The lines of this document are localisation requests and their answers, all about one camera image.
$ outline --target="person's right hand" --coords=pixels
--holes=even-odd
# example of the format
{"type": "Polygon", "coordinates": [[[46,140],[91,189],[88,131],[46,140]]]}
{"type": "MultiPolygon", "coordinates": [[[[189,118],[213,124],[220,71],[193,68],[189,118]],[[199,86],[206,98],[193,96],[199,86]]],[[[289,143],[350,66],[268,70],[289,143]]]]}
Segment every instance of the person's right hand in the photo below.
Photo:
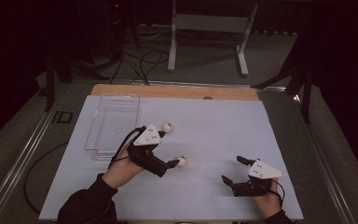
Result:
{"type": "MultiPolygon", "coordinates": [[[[278,193],[278,180],[273,179],[270,190],[278,193]]],[[[253,197],[264,218],[271,217],[281,211],[280,199],[273,193],[253,197]]]]}

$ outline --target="dark background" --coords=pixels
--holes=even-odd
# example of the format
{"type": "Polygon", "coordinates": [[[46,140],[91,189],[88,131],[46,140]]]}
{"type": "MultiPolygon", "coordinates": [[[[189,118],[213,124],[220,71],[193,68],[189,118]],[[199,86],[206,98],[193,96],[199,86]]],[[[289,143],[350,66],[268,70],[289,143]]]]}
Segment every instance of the dark background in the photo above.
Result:
{"type": "MultiPolygon", "coordinates": [[[[90,32],[82,29],[84,24],[75,10],[76,4],[89,2],[0,0],[0,129],[39,91],[34,78],[46,70],[48,38],[60,34],[55,40],[73,57],[90,53],[90,46],[83,45],[90,32]]],[[[312,16],[312,32],[300,35],[285,67],[312,61],[313,84],[320,87],[358,159],[358,1],[316,5],[307,1],[261,2],[253,32],[299,33],[312,16]]],[[[166,0],[135,0],[136,23],[169,24],[171,7],[166,0]]],[[[179,1],[178,11],[192,8],[197,8],[195,1],[179,1]]],[[[211,0],[198,13],[240,16],[249,9],[243,1],[211,0]]],[[[94,16],[98,22],[98,8],[89,10],[83,16],[94,16]]]]}

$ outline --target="white metal stand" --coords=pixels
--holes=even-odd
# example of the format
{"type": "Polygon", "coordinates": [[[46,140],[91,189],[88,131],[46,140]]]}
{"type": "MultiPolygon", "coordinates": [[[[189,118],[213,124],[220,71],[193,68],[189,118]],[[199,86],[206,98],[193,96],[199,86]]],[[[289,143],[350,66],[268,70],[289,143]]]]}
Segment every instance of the white metal stand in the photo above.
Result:
{"type": "Polygon", "coordinates": [[[243,55],[243,50],[245,49],[246,42],[252,29],[257,7],[258,5],[252,6],[252,11],[248,18],[187,15],[176,13],[176,0],[173,0],[171,26],[172,41],[168,60],[168,71],[173,72],[175,70],[176,29],[218,31],[243,34],[241,45],[237,46],[237,55],[240,63],[241,74],[247,77],[249,72],[243,55]]]}

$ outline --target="hand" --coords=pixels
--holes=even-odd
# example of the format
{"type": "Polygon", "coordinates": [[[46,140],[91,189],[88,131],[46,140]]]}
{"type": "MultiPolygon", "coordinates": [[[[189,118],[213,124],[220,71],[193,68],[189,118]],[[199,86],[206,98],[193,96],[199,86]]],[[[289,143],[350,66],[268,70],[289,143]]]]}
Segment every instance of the hand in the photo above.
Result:
{"type": "Polygon", "coordinates": [[[123,147],[117,155],[116,161],[112,163],[109,170],[102,176],[102,180],[113,189],[118,189],[127,184],[134,176],[141,173],[144,169],[133,163],[130,158],[126,158],[129,156],[127,151],[128,146],[129,144],[123,147]]]}
{"type": "MultiPolygon", "coordinates": [[[[273,179],[270,190],[278,192],[278,179],[273,179]]],[[[273,193],[253,197],[264,218],[271,217],[281,211],[280,199],[273,193]]]]}

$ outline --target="person's left hand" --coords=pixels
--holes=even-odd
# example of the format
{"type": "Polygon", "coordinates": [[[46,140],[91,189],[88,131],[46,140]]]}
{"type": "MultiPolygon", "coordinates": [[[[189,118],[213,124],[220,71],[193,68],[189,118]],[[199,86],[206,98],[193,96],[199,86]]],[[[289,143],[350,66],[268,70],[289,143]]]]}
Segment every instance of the person's left hand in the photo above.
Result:
{"type": "Polygon", "coordinates": [[[116,161],[112,163],[107,172],[102,176],[102,180],[113,189],[127,184],[144,169],[133,163],[130,158],[127,158],[129,156],[127,151],[128,146],[129,144],[123,147],[117,155],[116,161]]]}

